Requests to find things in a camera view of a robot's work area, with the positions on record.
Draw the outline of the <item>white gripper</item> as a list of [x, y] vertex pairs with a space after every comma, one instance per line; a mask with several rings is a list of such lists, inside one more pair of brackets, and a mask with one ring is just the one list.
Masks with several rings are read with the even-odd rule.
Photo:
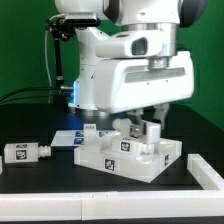
[[156, 105], [154, 119], [164, 129], [170, 109], [167, 102], [190, 98], [194, 91], [188, 51], [179, 51], [168, 68], [150, 69], [148, 63], [147, 59], [102, 60], [95, 70], [95, 106], [112, 114], [128, 111], [134, 138], [143, 135], [143, 120], [140, 112], [129, 110]]

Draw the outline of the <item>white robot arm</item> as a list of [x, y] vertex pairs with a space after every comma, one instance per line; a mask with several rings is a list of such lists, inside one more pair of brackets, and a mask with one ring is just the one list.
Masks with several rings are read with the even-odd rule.
[[121, 28], [95, 47], [94, 105], [127, 112], [130, 135], [144, 133], [140, 110], [192, 96], [190, 53], [176, 49], [176, 31], [192, 26], [208, 0], [55, 0], [59, 12], [102, 14]]

